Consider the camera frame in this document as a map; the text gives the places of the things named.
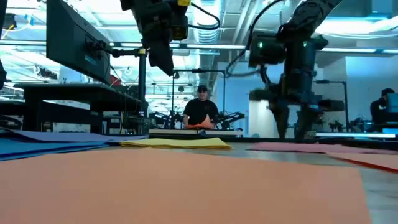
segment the yellow paper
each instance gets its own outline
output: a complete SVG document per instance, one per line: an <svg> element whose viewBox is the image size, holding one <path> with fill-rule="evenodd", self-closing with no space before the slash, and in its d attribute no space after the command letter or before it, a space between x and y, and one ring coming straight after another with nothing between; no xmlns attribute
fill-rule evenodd
<svg viewBox="0 0 398 224"><path fill-rule="evenodd" d="M173 140L173 139L141 139L135 141L123 141L120 145L125 147L162 147L162 148L186 148L186 149L231 149L220 138L199 140Z"/></svg>

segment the yellow label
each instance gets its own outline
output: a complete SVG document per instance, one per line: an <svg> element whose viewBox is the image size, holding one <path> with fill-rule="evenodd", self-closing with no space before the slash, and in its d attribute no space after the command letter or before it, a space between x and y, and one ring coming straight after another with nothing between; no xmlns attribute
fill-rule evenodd
<svg viewBox="0 0 398 224"><path fill-rule="evenodd" d="M188 7L189 5L191 5L191 0L178 0L177 4L179 6L185 6Z"/></svg>

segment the black cap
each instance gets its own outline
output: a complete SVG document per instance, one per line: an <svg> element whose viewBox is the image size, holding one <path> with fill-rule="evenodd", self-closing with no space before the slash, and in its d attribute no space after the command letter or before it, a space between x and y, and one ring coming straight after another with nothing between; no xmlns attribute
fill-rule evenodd
<svg viewBox="0 0 398 224"><path fill-rule="evenodd" d="M203 93L207 91L207 87L205 85L198 86L198 92Z"/></svg>
<svg viewBox="0 0 398 224"><path fill-rule="evenodd" d="M392 88L386 88L381 91L381 96L387 96L387 94L390 94L390 93L395 93L395 92L394 92L394 90L392 90Z"/></svg>

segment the orange paper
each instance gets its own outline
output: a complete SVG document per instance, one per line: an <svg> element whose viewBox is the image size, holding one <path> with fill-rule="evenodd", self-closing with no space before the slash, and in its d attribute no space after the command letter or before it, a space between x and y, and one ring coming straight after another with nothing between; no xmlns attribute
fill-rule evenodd
<svg viewBox="0 0 398 224"><path fill-rule="evenodd" d="M4 224L369 224L359 171L157 149L0 162Z"/></svg>
<svg viewBox="0 0 398 224"><path fill-rule="evenodd" d="M398 172L398 155L380 154L359 154L359 153L337 153L328 152L329 156L355 162L359 165L372 168L388 169L391 172Z"/></svg>

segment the person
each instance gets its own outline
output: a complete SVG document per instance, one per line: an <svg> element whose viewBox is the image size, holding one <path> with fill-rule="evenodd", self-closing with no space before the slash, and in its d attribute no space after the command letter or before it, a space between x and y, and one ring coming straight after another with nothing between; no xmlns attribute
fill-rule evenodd
<svg viewBox="0 0 398 224"><path fill-rule="evenodd" d="M387 119L387 95L395 93L391 88L386 88L381 91L380 99L371 103L372 122L374 124L381 124Z"/></svg>
<svg viewBox="0 0 398 224"><path fill-rule="evenodd" d="M213 129L214 120L218 114L217 106L208 98L207 87L200 85L198 87L198 98L190 100L185 106L183 112L183 123L185 128L197 127Z"/></svg>

